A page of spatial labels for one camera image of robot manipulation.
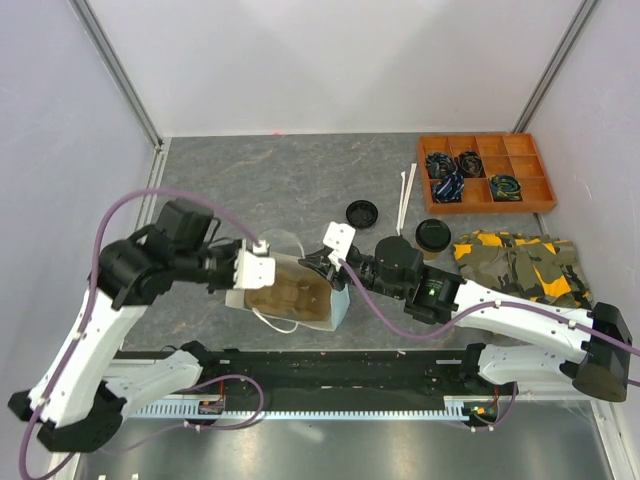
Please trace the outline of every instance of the camouflage fabric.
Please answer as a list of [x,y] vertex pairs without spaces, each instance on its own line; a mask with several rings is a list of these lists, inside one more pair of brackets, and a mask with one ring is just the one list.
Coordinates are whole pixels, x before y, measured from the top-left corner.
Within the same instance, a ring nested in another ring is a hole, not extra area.
[[593,297],[568,240],[478,230],[453,244],[460,274],[519,298],[591,308]]

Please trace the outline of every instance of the black bottle cap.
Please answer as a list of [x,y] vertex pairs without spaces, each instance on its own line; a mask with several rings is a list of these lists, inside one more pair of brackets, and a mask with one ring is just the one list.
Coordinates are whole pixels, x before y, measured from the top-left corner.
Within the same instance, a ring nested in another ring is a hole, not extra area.
[[354,228],[370,228],[378,220],[378,209],[368,200],[356,200],[347,207],[347,222]]
[[424,220],[416,228],[416,243],[427,252],[440,253],[451,242],[451,230],[446,223],[435,218]]

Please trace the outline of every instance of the white wall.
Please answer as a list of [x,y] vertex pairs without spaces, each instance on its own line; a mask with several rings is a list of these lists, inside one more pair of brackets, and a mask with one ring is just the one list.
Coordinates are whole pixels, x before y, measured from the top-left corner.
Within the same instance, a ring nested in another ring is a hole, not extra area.
[[[640,30],[637,0],[595,12],[534,117],[558,206],[544,222],[573,239],[596,299],[622,311],[640,344]],[[640,378],[640,362],[630,376]],[[624,405],[640,448],[640,389]]]
[[511,130],[579,0],[91,0],[165,136]]
[[[44,374],[77,315],[100,217],[148,177],[152,148],[65,0],[0,2],[2,402]],[[108,237],[133,226],[136,208]],[[0,478],[24,424],[0,408]],[[46,461],[31,456],[32,474]]]

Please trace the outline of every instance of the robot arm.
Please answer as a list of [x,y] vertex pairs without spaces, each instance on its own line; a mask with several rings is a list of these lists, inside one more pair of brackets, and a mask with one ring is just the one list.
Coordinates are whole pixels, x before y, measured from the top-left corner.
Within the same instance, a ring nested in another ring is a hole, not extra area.
[[[48,450],[95,451],[139,408],[196,384],[202,365],[183,350],[125,377],[102,380],[131,327],[173,282],[205,284],[210,293],[273,284],[275,260],[268,257],[266,243],[207,242],[212,220],[208,209],[170,201],[154,225],[102,250],[92,320],[40,414],[38,438]],[[22,420],[28,420],[42,401],[53,372],[78,335],[88,297],[87,291],[74,327],[47,373],[34,388],[11,397],[9,407]]]
[[[353,234],[349,225],[332,223],[323,241],[325,248],[300,263],[341,290],[352,282],[342,268],[341,261],[346,262],[367,290],[404,300],[404,311],[428,324],[444,324],[455,313],[486,305],[456,325],[530,344],[470,345],[463,365],[469,376],[495,385],[556,379],[571,382],[580,392],[598,399],[626,399],[630,354],[576,328],[580,324],[631,345],[631,335],[617,308],[603,303],[593,311],[557,308],[512,297],[425,265],[422,253],[399,236],[384,238],[374,255],[363,255],[351,245]],[[544,312],[562,317],[566,323]]]

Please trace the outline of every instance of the gray speckled floor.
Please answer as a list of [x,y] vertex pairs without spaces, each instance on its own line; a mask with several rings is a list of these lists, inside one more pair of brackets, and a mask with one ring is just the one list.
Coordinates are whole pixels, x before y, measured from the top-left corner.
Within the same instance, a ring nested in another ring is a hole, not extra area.
[[[320,248],[326,224],[345,220],[350,202],[365,198],[378,206],[380,217],[374,228],[358,232],[354,244],[363,253],[373,253],[380,239],[395,232],[400,171],[408,172],[416,161],[417,138],[417,134],[354,134],[174,139],[162,185],[222,202],[258,234],[273,228],[295,232],[307,251]],[[413,241],[413,231],[426,217],[418,173],[405,237]],[[450,226],[454,238],[477,229],[539,233],[529,214],[440,218]],[[238,236],[224,224],[219,235]],[[433,265],[456,271],[449,250]],[[405,315],[402,302],[378,295],[375,300],[401,328],[416,333],[433,328]],[[156,350],[197,339],[211,349],[459,348],[488,337],[487,332],[456,329],[449,338],[426,344],[404,339],[387,330],[354,289],[349,311],[336,332],[301,327],[292,335],[283,335],[251,313],[225,307],[222,292],[207,295],[202,286],[177,284],[149,308],[124,347]]]

